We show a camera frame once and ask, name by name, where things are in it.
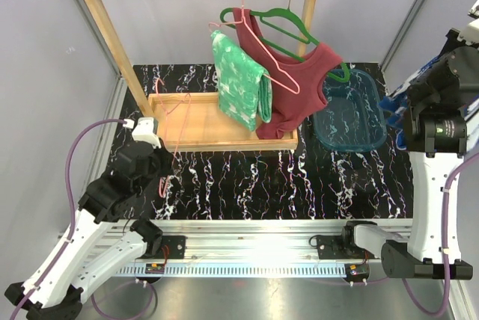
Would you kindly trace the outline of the green white patterned trousers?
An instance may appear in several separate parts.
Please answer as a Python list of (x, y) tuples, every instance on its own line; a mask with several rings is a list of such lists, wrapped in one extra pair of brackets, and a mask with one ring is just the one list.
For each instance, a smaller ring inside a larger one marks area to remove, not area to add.
[(219, 30), (211, 34), (219, 109), (250, 131), (257, 119), (272, 119), (272, 85), (268, 71)]

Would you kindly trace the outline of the blue patterned trousers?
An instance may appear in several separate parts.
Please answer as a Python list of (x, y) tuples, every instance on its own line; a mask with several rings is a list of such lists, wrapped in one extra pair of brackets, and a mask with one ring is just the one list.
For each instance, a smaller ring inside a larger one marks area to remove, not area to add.
[(379, 107), (396, 147), (417, 153), (466, 153), (468, 107), (478, 99), (478, 44), (447, 40), (441, 52), (384, 96)]

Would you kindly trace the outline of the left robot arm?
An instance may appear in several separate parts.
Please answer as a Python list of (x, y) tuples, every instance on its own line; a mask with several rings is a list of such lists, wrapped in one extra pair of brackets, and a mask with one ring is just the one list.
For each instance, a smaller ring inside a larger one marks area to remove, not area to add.
[(65, 234), (27, 280), (12, 283), (4, 296), (27, 319), (75, 319), (91, 293), (129, 261), (154, 258), (162, 249), (162, 231), (140, 218), (99, 258), (84, 263), (93, 246), (152, 181), (172, 173), (173, 155), (161, 140), (132, 141), (91, 182)]

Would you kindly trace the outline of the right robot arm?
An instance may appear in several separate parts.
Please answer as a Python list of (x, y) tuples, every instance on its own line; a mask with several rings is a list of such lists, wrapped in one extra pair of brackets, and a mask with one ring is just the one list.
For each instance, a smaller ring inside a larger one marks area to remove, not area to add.
[(408, 237), (371, 221), (350, 221), (340, 238), (348, 257), (378, 258), (400, 279), (470, 280), (457, 241), (457, 183), (478, 143), (478, 23), (451, 29), (441, 52), (380, 102), (408, 152), (413, 219)]

